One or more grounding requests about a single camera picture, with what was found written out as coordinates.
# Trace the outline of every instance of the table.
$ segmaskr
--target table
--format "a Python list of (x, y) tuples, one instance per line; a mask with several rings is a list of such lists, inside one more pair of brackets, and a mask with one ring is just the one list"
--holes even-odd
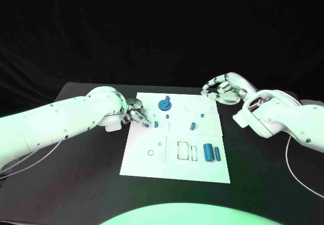
[[(199, 94), (201, 88), (68, 83), (57, 101), (113, 86), (125, 97), (137, 92)], [(218, 110), (224, 129), (231, 184), (120, 175), (130, 125), (107, 133), (104, 127), (65, 140), (50, 157), (9, 177), (0, 190), (0, 219), (55, 225), (100, 224), (122, 213), (162, 203), (225, 206), (284, 224), (319, 224), (324, 199), (296, 181), (286, 164), (289, 134), (266, 139), (233, 119), (243, 104)], [(15, 169), (25, 168), (53, 150), (38, 151)], [(324, 193), (324, 154), (292, 140), (292, 169)]]

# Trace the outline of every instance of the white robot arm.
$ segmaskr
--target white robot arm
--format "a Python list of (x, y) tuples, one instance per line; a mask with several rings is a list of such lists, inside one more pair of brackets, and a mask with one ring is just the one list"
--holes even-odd
[[(221, 83), (218, 93), (207, 89)], [(286, 131), (297, 142), (324, 152), (324, 107), (302, 105), (292, 95), (280, 90), (258, 90), (237, 73), (212, 79), (204, 86), (202, 95), (224, 104), (234, 105), (244, 100), (243, 110), (234, 115), (237, 123), (248, 125), (266, 138)]]
[(17, 158), (106, 126), (122, 129), (122, 122), (150, 124), (139, 99), (126, 99), (113, 87), (96, 88), (86, 97), (48, 104), (0, 118), (0, 169)]

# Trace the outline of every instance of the cable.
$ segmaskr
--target cable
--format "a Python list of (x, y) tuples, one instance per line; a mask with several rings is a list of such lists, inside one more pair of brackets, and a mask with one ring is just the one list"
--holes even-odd
[(55, 146), (55, 148), (51, 150), (51, 152), (47, 154), (47, 156), (35, 163), (35, 164), (32, 164), (29, 167), (27, 167), (25, 169), (22, 169), (22, 170), (19, 170), (18, 172), (15, 172), (15, 173), (11, 173), (8, 176), (5, 176), (5, 177), (9, 177), (9, 176), (12, 176), (12, 175), (15, 175), (15, 174), (18, 174), (18, 173), (21, 173), (22, 171), (25, 171), (27, 169), (29, 169), (32, 166), (35, 166), (47, 157), (48, 157), (48, 155), (53, 153), (53, 151), (57, 149), (57, 147), (60, 146), (60, 143), (57, 144), (57, 146)]
[[(293, 174), (294, 178), (297, 179), (296, 174), (293, 173), (293, 170), (292, 170), (292, 167), (290, 167), (289, 157), (287, 157), (289, 146), (290, 146), (292, 138), (293, 138), (293, 136), (290, 136), (289, 143), (287, 143), (287, 148), (286, 148), (286, 161), (287, 161), (287, 166), (289, 166), (289, 169), (290, 169), (290, 171), (292, 171), (292, 174)], [(320, 195), (317, 192), (315, 192), (315, 191), (313, 191), (313, 190), (302, 183), (302, 181), (300, 181), (299, 179), (297, 179), (297, 181), (300, 182), (300, 184), (302, 184), (302, 185), (303, 185), (303, 186), (305, 186), (315, 194), (317, 194), (320, 197), (324, 198), (324, 196)]]
[(32, 152), (32, 154), (29, 154), (18, 163), (15, 163), (6, 170), (2, 170), (0, 173), (6, 172), (9, 169), (12, 169), (19, 163), (22, 163), (34, 154), (35, 152)]

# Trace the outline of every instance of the small blue object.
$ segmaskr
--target small blue object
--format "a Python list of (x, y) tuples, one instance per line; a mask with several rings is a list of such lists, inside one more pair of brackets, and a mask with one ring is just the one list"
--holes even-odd
[(207, 162), (215, 161), (215, 153), (212, 144), (205, 144), (205, 160)]
[(171, 97), (169, 97), (169, 96), (166, 97), (166, 100), (162, 100), (162, 101), (161, 101), (161, 103), (159, 103), (159, 108), (161, 108), (163, 111), (171, 110), (171, 108), (172, 108), (172, 102), (171, 102)]
[(195, 130), (197, 123), (192, 123), (191, 130)]
[(215, 147), (217, 161), (221, 161), (220, 149)]

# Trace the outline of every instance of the blue gear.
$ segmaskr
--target blue gear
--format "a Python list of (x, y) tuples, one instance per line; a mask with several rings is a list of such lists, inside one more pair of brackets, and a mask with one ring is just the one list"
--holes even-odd
[(169, 111), (171, 108), (172, 108), (172, 102), (169, 100), (162, 100), (161, 103), (159, 103), (159, 108), (163, 111)]

